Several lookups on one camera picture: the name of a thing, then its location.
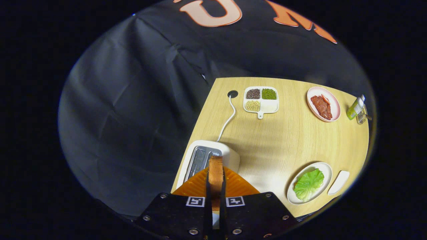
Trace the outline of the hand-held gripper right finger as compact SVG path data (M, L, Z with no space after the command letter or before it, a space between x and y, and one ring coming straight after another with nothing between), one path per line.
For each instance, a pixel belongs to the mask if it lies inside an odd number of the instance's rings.
M224 167L219 225L225 240L279 240L298 226L273 192L232 197L226 193L229 182L235 186L243 178L237 180L237 174Z

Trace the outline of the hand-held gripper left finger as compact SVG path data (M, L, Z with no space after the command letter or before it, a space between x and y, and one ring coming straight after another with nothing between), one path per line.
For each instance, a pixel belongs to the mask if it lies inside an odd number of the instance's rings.
M206 240L212 230L208 169L188 179L174 193L159 193L135 220L156 240Z

